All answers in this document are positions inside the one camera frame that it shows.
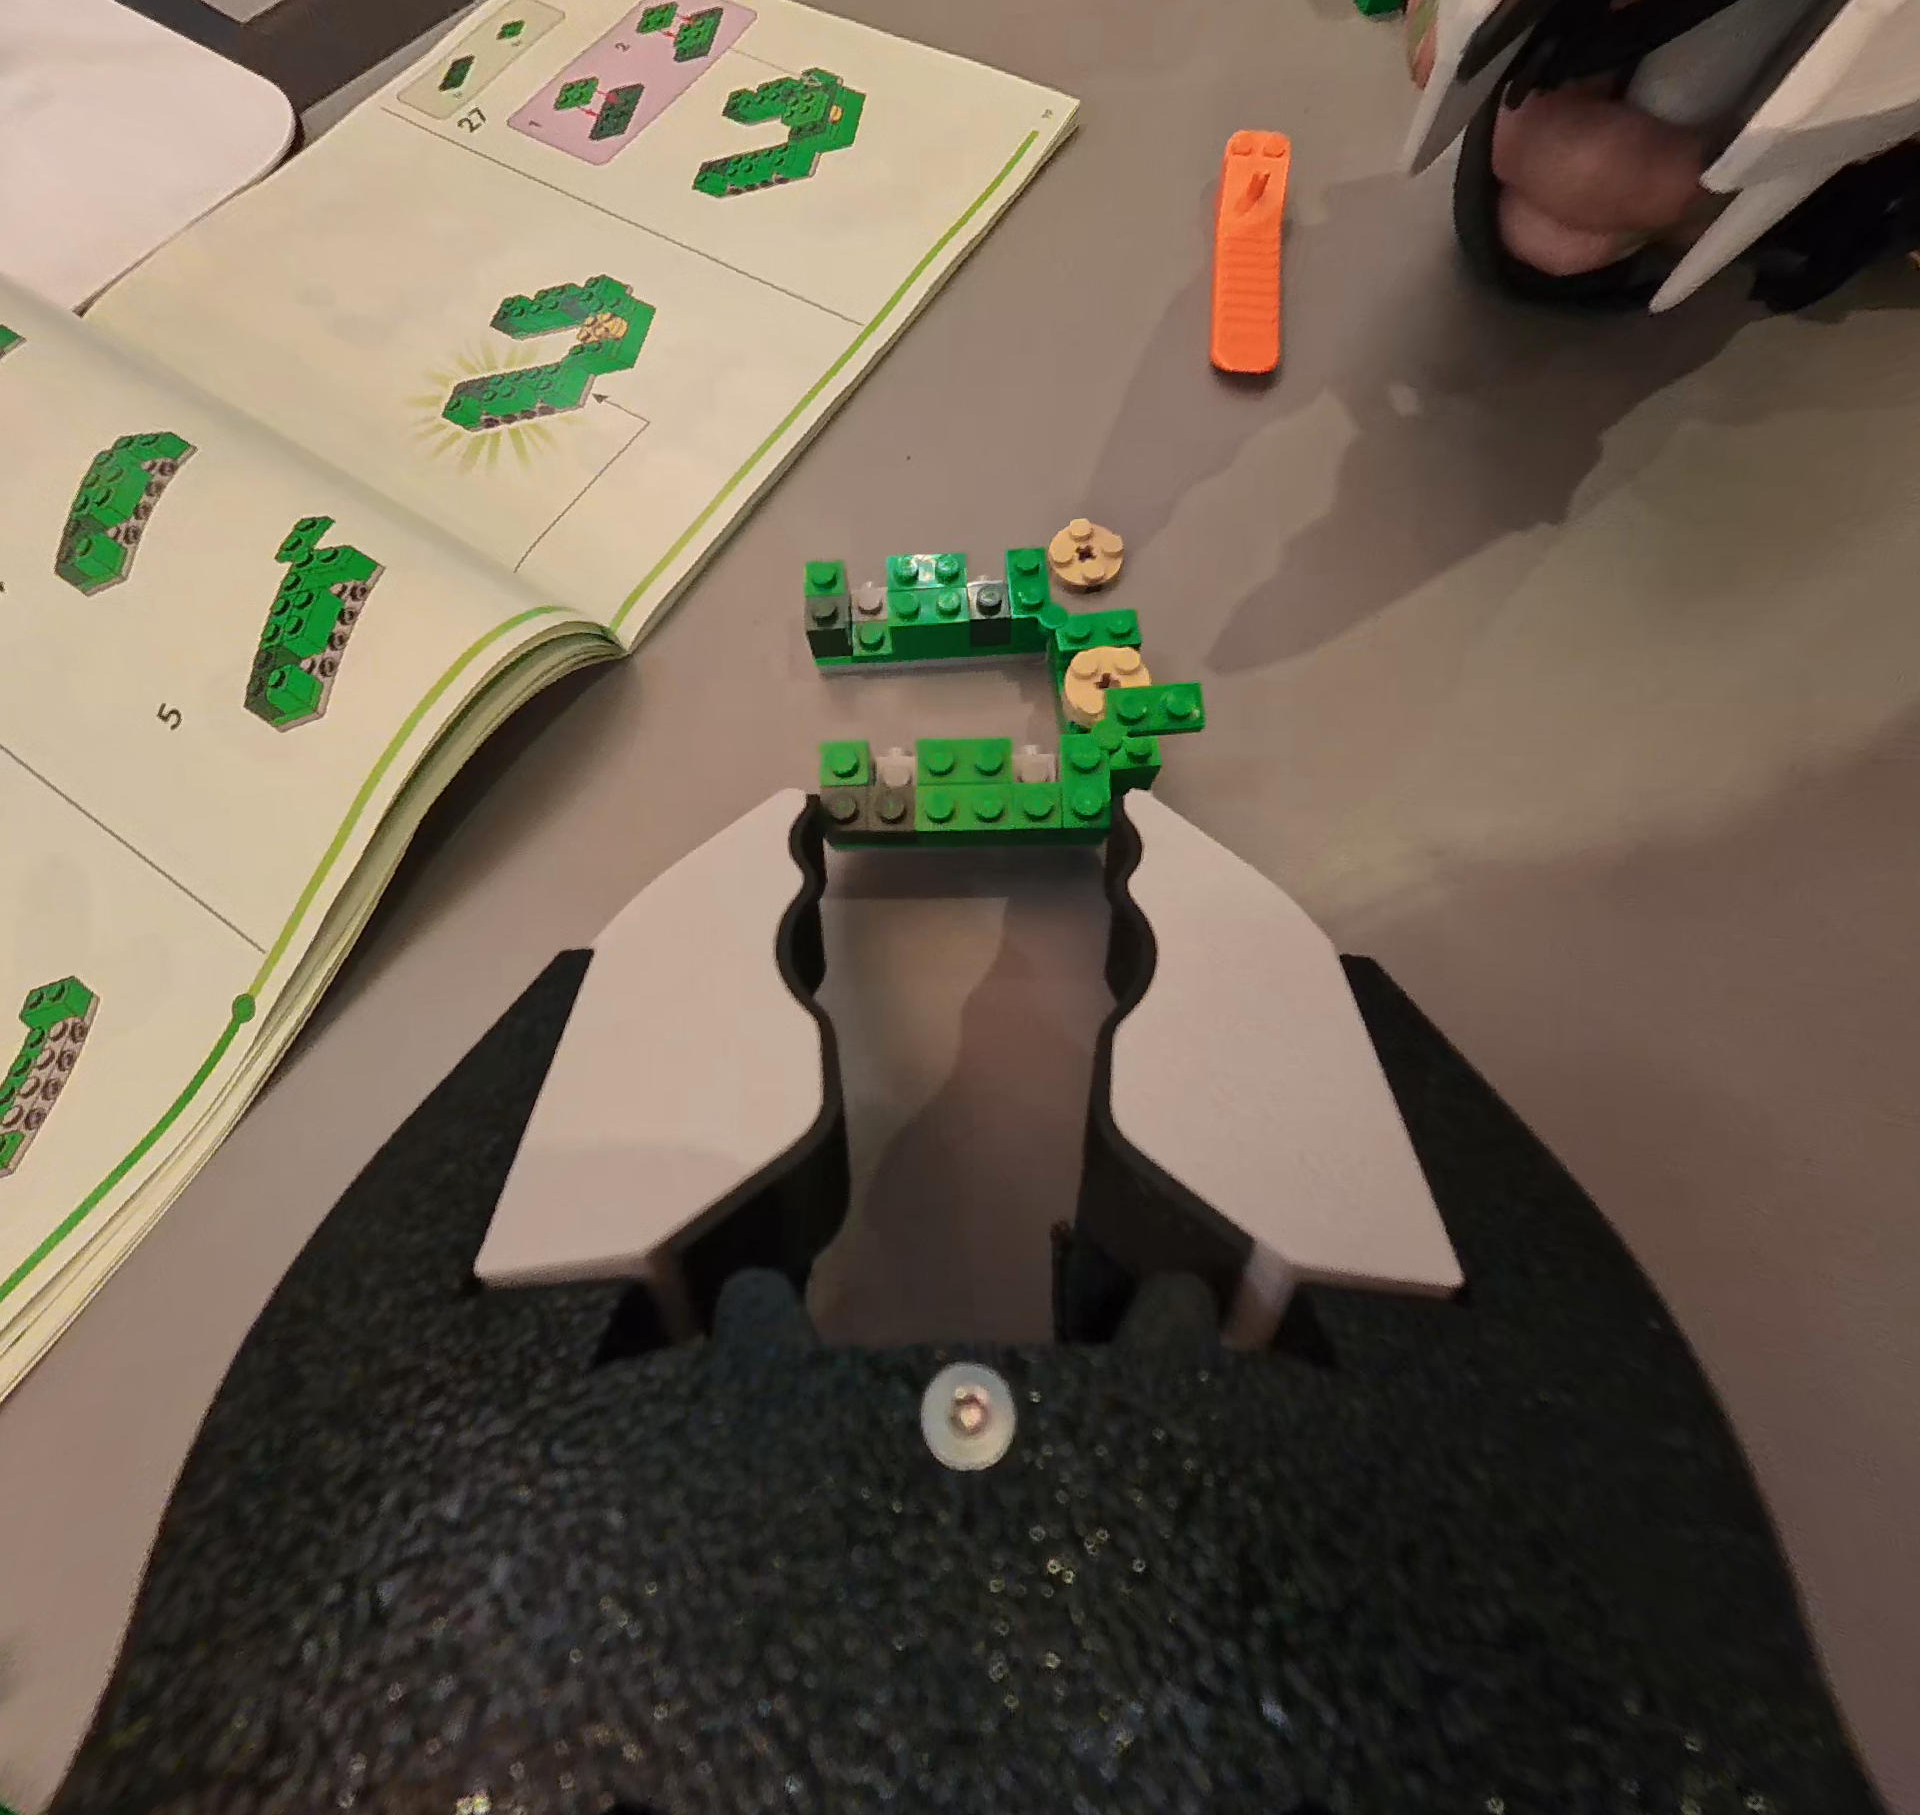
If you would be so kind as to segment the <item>white folding stand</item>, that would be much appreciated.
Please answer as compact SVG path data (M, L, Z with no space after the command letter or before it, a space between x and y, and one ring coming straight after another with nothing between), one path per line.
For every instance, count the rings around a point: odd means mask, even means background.
M276 170L297 112L200 0L1 0L1 272L80 310Z

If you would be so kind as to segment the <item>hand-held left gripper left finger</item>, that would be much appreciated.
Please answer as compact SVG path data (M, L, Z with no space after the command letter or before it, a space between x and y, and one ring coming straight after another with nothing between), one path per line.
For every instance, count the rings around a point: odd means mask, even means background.
M850 1203L837 1043L818 1003L816 798L776 792L612 918L590 950L473 1275L626 1281L672 1337L732 1275L803 1295Z

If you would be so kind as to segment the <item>brick instruction booklet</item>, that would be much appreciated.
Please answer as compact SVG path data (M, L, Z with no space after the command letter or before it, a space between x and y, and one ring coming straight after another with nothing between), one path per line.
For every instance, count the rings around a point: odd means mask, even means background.
M3 282L6 1393L1078 108L788 0L492 0L84 314Z

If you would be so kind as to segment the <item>green brick arc assembly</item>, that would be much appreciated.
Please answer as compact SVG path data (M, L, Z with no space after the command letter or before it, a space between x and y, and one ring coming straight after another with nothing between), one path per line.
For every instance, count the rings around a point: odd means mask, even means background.
M1095 846L1124 794L1161 772L1160 740L1199 732L1191 680L1105 692L1095 720L1063 714L1056 746L1009 738L917 738L874 750L858 738L818 750L822 832L837 848Z

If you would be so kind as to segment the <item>grey desk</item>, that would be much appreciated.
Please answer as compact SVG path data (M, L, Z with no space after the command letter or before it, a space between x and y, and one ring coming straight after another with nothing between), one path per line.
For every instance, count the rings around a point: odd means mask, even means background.
M1378 960L1714 1375L1864 1761L1915 1811L1915 274L1645 326L1457 272L1347 0L795 0L1078 130L627 666L422 826L276 1083L3 1405L3 1795L57 1787L203 1409L485 1025L814 742L1031 674L811 676L807 556L1088 514L1211 726L1164 794ZM1281 356L1210 362L1232 134L1289 144Z

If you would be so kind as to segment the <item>orange brick separator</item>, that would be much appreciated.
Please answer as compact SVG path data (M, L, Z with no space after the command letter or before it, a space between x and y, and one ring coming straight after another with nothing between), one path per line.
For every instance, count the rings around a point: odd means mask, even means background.
M1283 216L1289 144L1239 130L1225 142L1211 226L1210 362L1263 378L1283 354Z

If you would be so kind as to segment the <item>green brick assembly with tan round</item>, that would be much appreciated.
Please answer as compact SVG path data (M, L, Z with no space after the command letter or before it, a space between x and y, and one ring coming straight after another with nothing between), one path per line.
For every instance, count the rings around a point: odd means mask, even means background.
M998 576L976 576L959 552L896 554L864 582L837 560L811 560L802 572L802 632L824 670L1042 660L1061 722L1095 720L1105 692L1154 682L1137 614L1105 594L1059 592L1045 546L1007 550Z

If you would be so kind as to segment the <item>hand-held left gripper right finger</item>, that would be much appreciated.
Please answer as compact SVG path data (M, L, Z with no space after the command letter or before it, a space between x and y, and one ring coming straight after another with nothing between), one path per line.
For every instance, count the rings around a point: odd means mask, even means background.
M1304 1283L1451 1299L1462 1265L1332 940L1145 790L1115 806L1105 896L1076 1337L1109 1339L1166 1273L1236 1347L1268 1347Z

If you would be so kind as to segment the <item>person's right hand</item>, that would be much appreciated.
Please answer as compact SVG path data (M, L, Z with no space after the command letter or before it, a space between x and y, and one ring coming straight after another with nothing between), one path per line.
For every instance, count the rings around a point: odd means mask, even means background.
M1623 8L1639 0L1611 0ZM1406 0L1406 64L1428 90L1438 0ZM1579 84L1500 112L1492 142L1495 232L1506 254L1552 278L1593 272L1676 232L1702 204L1697 138Z

